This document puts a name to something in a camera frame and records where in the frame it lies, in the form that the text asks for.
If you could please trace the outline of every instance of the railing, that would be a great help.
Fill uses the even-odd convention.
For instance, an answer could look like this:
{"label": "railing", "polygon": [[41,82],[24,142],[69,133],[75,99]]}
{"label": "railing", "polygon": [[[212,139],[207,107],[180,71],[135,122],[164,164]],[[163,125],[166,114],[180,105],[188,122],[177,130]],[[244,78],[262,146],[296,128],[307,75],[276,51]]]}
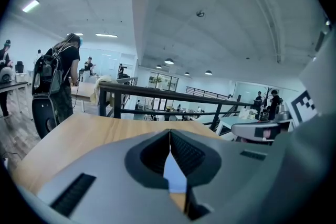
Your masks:
{"label": "railing", "polygon": [[125,78],[125,79],[117,79],[117,82],[119,84],[126,84],[126,85],[130,85],[130,86],[137,86],[136,84],[138,83],[138,77]]}
{"label": "railing", "polygon": [[[138,83],[138,77],[134,78],[124,78],[124,79],[117,79],[117,82],[119,84],[124,84],[124,85],[130,85],[130,86],[137,86],[136,84]],[[127,101],[131,98],[129,94],[123,94],[121,97],[122,100],[122,108],[125,108],[125,105],[127,104]]]}
{"label": "railing", "polygon": [[192,88],[192,87],[187,87],[185,93],[196,95],[196,96],[201,96],[201,97],[222,99],[222,100],[227,100],[229,98],[229,96],[226,96],[226,95],[203,91],[203,90]]}
{"label": "railing", "polygon": [[[112,110],[108,115],[106,114],[106,106],[109,104],[106,100],[107,92],[114,93],[114,108],[113,108],[113,117],[120,119],[121,113],[130,113],[130,114],[147,114],[147,115],[214,115],[214,119],[211,123],[211,130],[214,130],[216,123],[218,121],[219,115],[225,114],[235,114],[237,111],[230,112],[221,112],[222,105],[233,105],[233,106],[251,106],[252,104],[240,103],[235,101],[227,101],[222,99],[214,99],[207,97],[199,97],[195,95],[177,93],[177,92],[166,92],[160,91],[157,89],[130,86],[124,84],[113,84],[110,82],[100,82],[100,94],[99,94],[99,115],[100,116],[111,116]],[[148,110],[129,110],[124,109],[122,106],[122,95],[136,95],[142,97],[153,97],[153,98],[164,98],[177,101],[186,101],[186,102],[196,102],[196,103],[208,103],[208,104],[217,104],[216,112],[207,112],[207,113],[196,113],[196,112],[158,112],[158,111],[148,111]]]}

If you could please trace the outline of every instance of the glass partition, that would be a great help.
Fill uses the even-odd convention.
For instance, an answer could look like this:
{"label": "glass partition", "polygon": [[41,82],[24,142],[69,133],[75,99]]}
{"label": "glass partition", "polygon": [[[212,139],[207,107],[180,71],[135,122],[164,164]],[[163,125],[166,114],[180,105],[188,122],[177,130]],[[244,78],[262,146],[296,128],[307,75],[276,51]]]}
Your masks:
{"label": "glass partition", "polygon": [[151,72],[148,81],[149,88],[165,91],[176,91],[178,78]]}
{"label": "glass partition", "polygon": [[82,48],[79,50],[80,62],[77,71],[83,69],[84,63],[92,57],[92,63],[95,65],[93,73],[99,76],[110,75],[113,79],[117,79],[120,55],[121,53],[117,51]]}

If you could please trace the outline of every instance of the wooden desk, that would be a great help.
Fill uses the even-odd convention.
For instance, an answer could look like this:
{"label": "wooden desk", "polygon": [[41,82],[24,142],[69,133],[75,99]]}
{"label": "wooden desk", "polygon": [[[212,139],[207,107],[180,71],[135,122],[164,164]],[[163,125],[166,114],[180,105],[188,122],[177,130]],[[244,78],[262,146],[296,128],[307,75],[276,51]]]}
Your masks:
{"label": "wooden desk", "polygon": [[32,106],[28,104],[28,100],[29,100],[28,82],[17,83],[15,81],[11,81],[9,83],[0,83],[0,93],[11,91],[11,90],[15,91],[16,99],[17,99],[17,108],[18,108],[19,112],[22,112],[22,109],[20,107],[20,101],[19,101],[19,92],[18,92],[19,88],[25,88],[28,114],[29,114],[30,119],[33,120],[33,114],[31,112],[31,107]]}
{"label": "wooden desk", "polygon": [[78,100],[81,101],[82,112],[85,112],[84,101],[90,102],[90,96],[95,92],[94,88],[95,88],[94,83],[87,83],[87,82],[79,83],[78,92],[77,92],[77,86],[71,87],[71,97],[77,98]]}
{"label": "wooden desk", "polygon": [[[14,171],[13,180],[37,194],[60,170],[90,150],[103,144],[164,129],[180,129],[221,139],[198,122],[134,121],[77,113],[52,130],[27,154]],[[183,209],[185,195],[171,196]]]}

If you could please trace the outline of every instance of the table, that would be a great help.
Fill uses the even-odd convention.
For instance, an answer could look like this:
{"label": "table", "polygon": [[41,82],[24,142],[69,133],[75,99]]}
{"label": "table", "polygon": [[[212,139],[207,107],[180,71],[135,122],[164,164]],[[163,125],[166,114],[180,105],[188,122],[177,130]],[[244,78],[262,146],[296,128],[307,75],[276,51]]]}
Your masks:
{"label": "table", "polygon": [[[96,75],[94,75],[94,76],[90,76],[89,77],[89,80],[90,80],[90,78],[93,78],[94,80],[95,80],[95,83],[97,82],[97,80],[100,78],[99,76],[96,76]],[[83,75],[79,75],[79,81],[83,81]]]}
{"label": "table", "polygon": [[82,104],[82,112],[85,112],[84,101],[90,102],[90,96],[95,92],[94,89],[95,84],[80,82],[79,87],[72,86],[71,87],[71,97],[77,98],[81,101]]}
{"label": "table", "polygon": [[[223,129],[223,126],[231,129],[232,125],[234,125],[234,124],[254,123],[254,122],[258,122],[258,120],[250,120],[250,119],[243,120],[238,116],[222,117],[222,118],[220,118],[220,122],[219,122],[219,125],[218,125],[218,128],[217,128],[216,134],[220,135],[220,133]],[[225,139],[225,140],[232,140],[233,137],[234,137],[233,133],[231,133],[231,132],[221,136],[221,138]]]}
{"label": "table", "polygon": [[[198,122],[134,121],[76,113],[53,129],[26,155],[14,171],[13,180],[37,194],[60,170],[90,150],[103,144],[164,129],[186,130],[221,139]],[[185,194],[171,196],[183,210]]]}
{"label": "table", "polygon": [[22,109],[20,107],[20,101],[19,101],[19,93],[18,93],[18,89],[19,88],[25,88],[25,92],[26,92],[26,104],[27,104],[29,118],[31,120],[33,120],[33,114],[31,112],[31,106],[28,104],[28,100],[29,100],[28,82],[17,83],[15,81],[12,81],[12,82],[9,82],[9,83],[1,83],[0,84],[0,93],[1,92],[7,92],[7,91],[15,90],[16,99],[17,99],[17,107],[18,107],[19,112],[22,112]]}

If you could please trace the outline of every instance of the black slot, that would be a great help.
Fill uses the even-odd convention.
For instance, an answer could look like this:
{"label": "black slot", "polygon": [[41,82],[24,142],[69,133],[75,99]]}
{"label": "black slot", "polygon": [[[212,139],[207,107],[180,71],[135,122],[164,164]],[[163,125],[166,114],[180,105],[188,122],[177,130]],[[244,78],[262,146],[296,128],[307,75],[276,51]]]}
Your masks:
{"label": "black slot", "polygon": [[80,174],[50,207],[69,217],[95,179],[94,176]]}
{"label": "black slot", "polygon": [[249,158],[253,158],[253,159],[257,159],[259,161],[263,161],[267,154],[265,153],[261,153],[261,152],[254,152],[254,151],[247,151],[247,150],[244,150],[240,153],[242,156],[246,156],[246,157],[249,157]]}

